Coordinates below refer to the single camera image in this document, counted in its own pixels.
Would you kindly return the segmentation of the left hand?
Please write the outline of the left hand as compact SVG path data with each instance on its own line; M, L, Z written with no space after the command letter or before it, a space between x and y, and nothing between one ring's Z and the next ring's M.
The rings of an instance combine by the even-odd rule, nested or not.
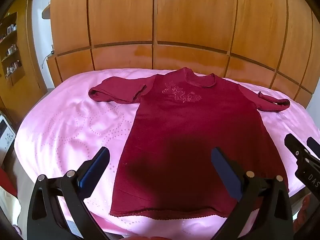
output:
M167 240L167 238L163 238L163 237L131 236L131 237L123 238L123 240Z

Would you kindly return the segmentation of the right hand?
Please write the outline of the right hand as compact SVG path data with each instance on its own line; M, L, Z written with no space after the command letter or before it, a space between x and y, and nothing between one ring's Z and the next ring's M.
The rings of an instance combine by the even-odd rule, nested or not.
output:
M313 193L308 194L302 202L302 207L298 213L297 221L299 226L303 226L311 215L316 211L319 206L319 200Z

